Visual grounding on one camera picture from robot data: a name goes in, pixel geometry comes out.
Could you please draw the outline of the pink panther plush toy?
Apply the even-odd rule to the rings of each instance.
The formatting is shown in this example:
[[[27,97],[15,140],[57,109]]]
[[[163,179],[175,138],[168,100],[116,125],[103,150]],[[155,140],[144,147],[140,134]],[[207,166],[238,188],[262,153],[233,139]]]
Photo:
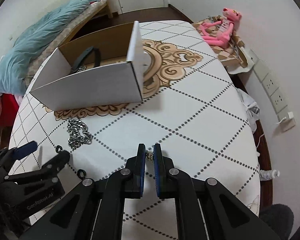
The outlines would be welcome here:
[[[219,46],[226,49],[229,45],[232,33],[239,28],[242,14],[234,9],[223,8],[223,18],[213,23],[203,23],[200,25],[203,40],[210,46]],[[206,29],[218,25],[216,36],[212,37]]]

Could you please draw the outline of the white patterned tablecloth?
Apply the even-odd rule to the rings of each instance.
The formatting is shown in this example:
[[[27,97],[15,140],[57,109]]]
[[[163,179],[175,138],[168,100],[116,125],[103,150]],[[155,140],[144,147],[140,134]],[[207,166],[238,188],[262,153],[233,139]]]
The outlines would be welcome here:
[[[124,168],[138,144],[162,155],[193,178],[216,178],[254,214],[259,215],[260,179],[256,147],[245,107],[229,75],[192,25],[184,21],[140,24],[143,44],[159,55],[145,76],[141,103],[97,107],[79,116],[93,135],[90,145],[72,150],[67,117],[54,113],[31,94],[30,85],[16,116],[9,146],[38,142],[40,151],[16,161],[9,175],[34,171],[51,159],[57,145],[72,154],[59,173],[67,192],[79,182],[79,169],[101,180]],[[178,239],[174,200],[159,200],[153,164],[146,166],[141,199],[125,201],[122,239]]]

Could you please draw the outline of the white bottle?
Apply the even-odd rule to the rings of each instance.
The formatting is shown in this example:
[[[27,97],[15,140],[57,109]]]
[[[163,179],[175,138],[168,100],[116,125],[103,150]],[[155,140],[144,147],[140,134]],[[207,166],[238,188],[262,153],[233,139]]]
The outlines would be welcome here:
[[[280,171],[278,170],[260,170],[259,177],[260,181],[269,181],[273,180],[276,177],[280,176]]]

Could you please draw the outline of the teal blue duvet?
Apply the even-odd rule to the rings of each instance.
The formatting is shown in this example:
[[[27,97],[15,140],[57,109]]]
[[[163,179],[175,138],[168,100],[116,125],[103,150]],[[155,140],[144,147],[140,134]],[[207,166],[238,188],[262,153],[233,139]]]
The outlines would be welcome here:
[[[0,93],[24,95],[27,87],[23,80],[30,62],[42,53],[67,24],[96,1],[99,0],[70,0],[28,27],[0,59]]]

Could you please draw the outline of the checkered brown cushion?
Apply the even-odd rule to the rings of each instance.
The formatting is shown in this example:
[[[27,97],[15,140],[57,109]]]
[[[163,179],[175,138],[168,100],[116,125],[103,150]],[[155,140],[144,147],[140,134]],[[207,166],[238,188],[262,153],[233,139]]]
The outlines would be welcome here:
[[[210,16],[192,26],[212,48],[224,67],[246,68],[248,61],[242,51],[244,42],[236,33],[236,22],[224,16]]]

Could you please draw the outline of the white wall socket strip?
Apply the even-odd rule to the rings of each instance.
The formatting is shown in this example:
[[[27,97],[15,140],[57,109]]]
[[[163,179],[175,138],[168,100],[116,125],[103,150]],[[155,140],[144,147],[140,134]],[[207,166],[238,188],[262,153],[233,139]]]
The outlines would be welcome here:
[[[288,107],[288,102],[281,92],[277,78],[252,49],[248,51],[248,59],[253,62],[251,70],[256,75],[277,115],[276,127],[281,132],[290,130],[296,125],[294,114]]]

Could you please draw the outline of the red cloth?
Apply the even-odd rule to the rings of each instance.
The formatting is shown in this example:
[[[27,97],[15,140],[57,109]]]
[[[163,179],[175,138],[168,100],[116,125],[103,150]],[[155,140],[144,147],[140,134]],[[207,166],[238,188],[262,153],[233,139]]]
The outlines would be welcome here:
[[[0,127],[12,127],[18,113],[20,103],[12,94],[0,95]]]

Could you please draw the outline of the white cardboard box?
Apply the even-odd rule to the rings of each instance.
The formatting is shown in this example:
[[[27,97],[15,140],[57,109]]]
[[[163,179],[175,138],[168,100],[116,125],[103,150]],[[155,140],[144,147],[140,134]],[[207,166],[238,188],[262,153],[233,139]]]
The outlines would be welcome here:
[[[29,92],[53,111],[141,102],[143,64],[139,22],[116,25],[56,48]]]

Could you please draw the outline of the white plastic bag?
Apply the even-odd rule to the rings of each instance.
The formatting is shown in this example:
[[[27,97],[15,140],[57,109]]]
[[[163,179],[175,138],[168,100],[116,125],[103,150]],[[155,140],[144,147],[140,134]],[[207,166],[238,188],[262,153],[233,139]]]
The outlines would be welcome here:
[[[246,92],[237,88],[237,93],[240,97],[240,100],[244,106],[245,112],[248,117],[249,126],[251,128],[252,133],[255,133],[257,130],[257,121],[259,118],[260,108],[257,102]]]

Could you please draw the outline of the bed with checkered mattress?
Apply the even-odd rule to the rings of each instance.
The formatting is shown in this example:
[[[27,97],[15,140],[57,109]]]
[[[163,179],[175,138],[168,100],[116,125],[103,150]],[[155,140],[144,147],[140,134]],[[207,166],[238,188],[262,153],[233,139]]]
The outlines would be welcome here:
[[[42,53],[30,62],[25,79],[23,80],[28,87],[43,62],[53,53],[53,51],[72,40],[80,29],[91,19],[98,16],[108,15],[112,17],[108,0],[99,0],[87,7],[81,14],[67,24],[60,34],[42,51]]]

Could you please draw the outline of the black smart band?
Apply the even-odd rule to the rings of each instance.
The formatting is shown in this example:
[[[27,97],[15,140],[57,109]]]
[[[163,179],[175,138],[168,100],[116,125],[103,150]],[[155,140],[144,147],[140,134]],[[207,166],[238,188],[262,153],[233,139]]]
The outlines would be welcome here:
[[[87,70],[87,66],[85,65],[85,61],[88,59],[90,55],[94,55],[94,65],[93,67],[99,67],[101,63],[101,53],[98,48],[95,48],[93,46],[87,48],[84,50],[81,55],[74,61],[74,64],[71,67],[70,75],[76,74],[82,71]]]

